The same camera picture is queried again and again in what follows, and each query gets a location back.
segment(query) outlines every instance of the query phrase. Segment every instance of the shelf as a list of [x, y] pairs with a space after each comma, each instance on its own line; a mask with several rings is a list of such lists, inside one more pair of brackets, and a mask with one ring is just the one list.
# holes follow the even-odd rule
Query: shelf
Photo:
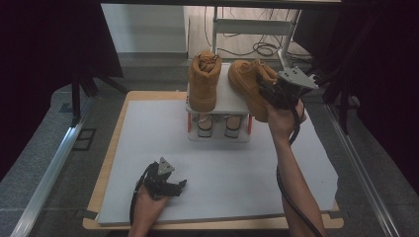
[[[186, 111], [188, 115], [188, 138], [193, 141], [209, 141], [209, 142], [248, 142], [250, 140], [250, 133], [252, 128], [252, 117], [249, 116], [249, 109], [247, 108], [244, 98], [238, 95], [230, 87], [228, 82], [228, 68], [230, 63], [221, 64], [221, 72], [219, 74], [218, 83], [216, 85], [216, 104], [215, 108], [208, 112], [212, 114], [212, 135], [211, 137], [198, 136], [198, 114], [191, 109], [187, 99]], [[221, 119], [227, 115], [242, 115], [240, 132], [237, 138], [231, 138], [224, 135], [226, 126], [226, 118]]]

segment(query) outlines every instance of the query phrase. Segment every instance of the metal bracket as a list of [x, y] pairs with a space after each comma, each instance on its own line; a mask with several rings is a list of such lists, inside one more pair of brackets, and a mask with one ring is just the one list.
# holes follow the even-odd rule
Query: metal bracket
[[164, 175], [174, 171], [175, 168], [169, 164], [163, 157], [160, 157], [160, 162], [158, 164], [158, 175]]
[[312, 77], [307, 77], [298, 67], [285, 68], [278, 72], [279, 76], [291, 84], [309, 89], [318, 89]]

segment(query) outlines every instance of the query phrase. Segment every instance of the boot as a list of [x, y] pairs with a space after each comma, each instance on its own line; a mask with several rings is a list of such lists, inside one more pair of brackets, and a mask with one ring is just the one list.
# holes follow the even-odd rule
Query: boot
[[260, 74], [268, 83], [274, 84], [278, 81], [278, 73], [261, 63], [259, 59], [253, 62], [235, 60], [228, 69], [228, 81], [236, 93], [244, 96], [250, 115], [257, 121], [267, 122], [268, 111], [265, 106], [267, 102], [259, 94], [257, 74]]
[[207, 113], [215, 108], [221, 62], [221, 57], [208, 50], [194, 57], [189, 67], [189, 105], [192, 110]]

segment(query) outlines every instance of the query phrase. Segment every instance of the human hand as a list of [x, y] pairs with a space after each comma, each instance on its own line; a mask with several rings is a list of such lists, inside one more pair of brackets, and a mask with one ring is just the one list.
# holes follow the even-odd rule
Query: human hand
[[128, 236], [146, 236], [148, 229], [160, 216], [168, 201], [169, 197], [163, 197], [160, 200], [151, 198], [148, 189], [142, 185], [136, 196], [133, 223]]
[[[288, 142], [295, 126], [293, 113], [291, 110], [276, 109], [271, 104], [267, 104], [266, 108], [268, 110], [268, 125], [271, 130], [272, 137], [275, 141]], [[298, 112], [300, 122], [305, 121], [306, 116], [303, 111], [303, 104], [301, 100], [298, 100], [298, 104], [295, 108]]]

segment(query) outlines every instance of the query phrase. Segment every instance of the metal rail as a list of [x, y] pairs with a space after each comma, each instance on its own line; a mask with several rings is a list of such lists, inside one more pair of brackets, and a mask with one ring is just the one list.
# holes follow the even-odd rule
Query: metal rail
[[348, 154], [349, 160], [352, 163], [355, 174], [357, 175], [361, 183], [361, 186], [364, 189], [364, 193], [366, 194], [374, 212], [376, 213], [378, 222], [381, 225], [381, 228], [385, 236], [400, 236], [384, 201], [379, 196], [376, 187], [371, 181], [370, 176], [368, 175], [367, 170], [364, 167], [359, 154], [357, 153], [357, 150], [352, 144], [351, 138], [349, 137], [349, 135], [345, 134], [344, 130], [339, 125], [339, 119], [335, 110], [327, 104], [325, 104], [325, 110], [327, 111], [328, 115], [332, 120], [336, 133], [338, 134], [339, 139], [342, 142], [342, 145], [344, 146], [346, 153]]
[[92, 105], [93, 99], [88, 98], [83, 105], [79, 123], [68, 128], [11, 236], [21, 237], [30, 234]]

